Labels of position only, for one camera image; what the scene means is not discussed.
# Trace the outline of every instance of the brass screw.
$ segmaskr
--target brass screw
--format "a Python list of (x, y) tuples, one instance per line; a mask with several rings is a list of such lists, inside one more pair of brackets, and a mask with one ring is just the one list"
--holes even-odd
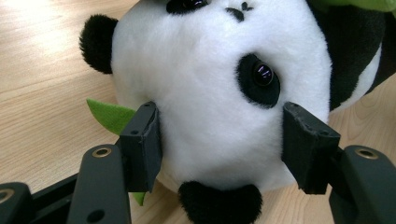
[(101, 148), (96, 149), (92, 153), (92, 155), (95, 158), (103, 158), (103, 157), (108, 156), (110, 153), (111, 153), (111, 148), (109, 148), (109, 147), (101, 147)]
[(378, 155), (373, 152), (372, 150), (366, 149), (366, 148), (358, 148), (355, 150), (356, 154), (359, 156), (368, 159), (368, 160), (376, 160), (378, 159)]
[(0, 189), (0, 203), (5, 203), (8, 199), (12, 197), (12, 195), (14, 195), (14, 193), (14, 189)]

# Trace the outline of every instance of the panda eye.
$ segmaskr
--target panda eye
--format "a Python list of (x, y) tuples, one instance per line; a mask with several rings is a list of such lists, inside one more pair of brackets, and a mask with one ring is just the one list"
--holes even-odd
[(249, 54), (239, 61), (237, 75), (240, 90), (251, 103), (267, 108), (277, 104), (280, 95), (279, 78), (256, 55)]
[(171, 14), (187, 14), (207, 5), (206, 0), (171, 0), (166, 5), (166, 11)]
[(260, 60), (254, 64), (252, 75), (254, 82), (261, 87), (270, 85), (274, 79), (273, 70)]

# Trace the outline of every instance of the stuffed animal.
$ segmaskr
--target stuffed animal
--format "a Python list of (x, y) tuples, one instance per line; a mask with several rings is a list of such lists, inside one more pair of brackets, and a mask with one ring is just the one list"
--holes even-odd
[(141, 0), (119, 21), (86, 22), (84, 59), (112, 74), (119, 104), (158, 106), (158, 179), (194, 223), (252, 223), (261, 193), (293, 182), (280, 159), (283, 104), (326, 122), (396, 71), (391, 14), (323, 8)]

